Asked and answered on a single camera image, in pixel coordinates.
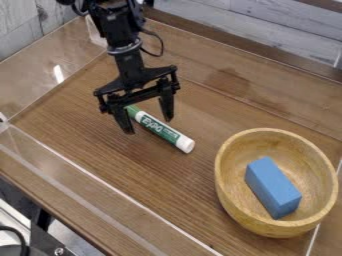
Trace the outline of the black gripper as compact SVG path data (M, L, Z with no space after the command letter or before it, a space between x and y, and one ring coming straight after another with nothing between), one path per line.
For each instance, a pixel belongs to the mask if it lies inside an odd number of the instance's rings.
M139 43L118 48L110 46L107 53L115 58L119 76L94 91L101 111L113 114L126 134L134 134L127 106L158 97L165 120L170 122L174 118L174 95L181 89L178 67L146 67Z

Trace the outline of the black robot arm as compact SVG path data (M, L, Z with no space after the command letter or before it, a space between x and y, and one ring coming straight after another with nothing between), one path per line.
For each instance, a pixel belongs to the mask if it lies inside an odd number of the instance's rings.
M90 15L99 35L107 41L107 53L115 58L119 76L94 91L101 112L114 116L125 133L134 134L127 107L158 97L165 119L170 121L174 118L174 94L181 89L178 67L145 66L142 52L154 57L163 53L154 54L143 48L141 32L155 36L159 41L162 38L145 28L142 4L137 0L83 0L78 10L77 0L55 1L71 6L77 14Z

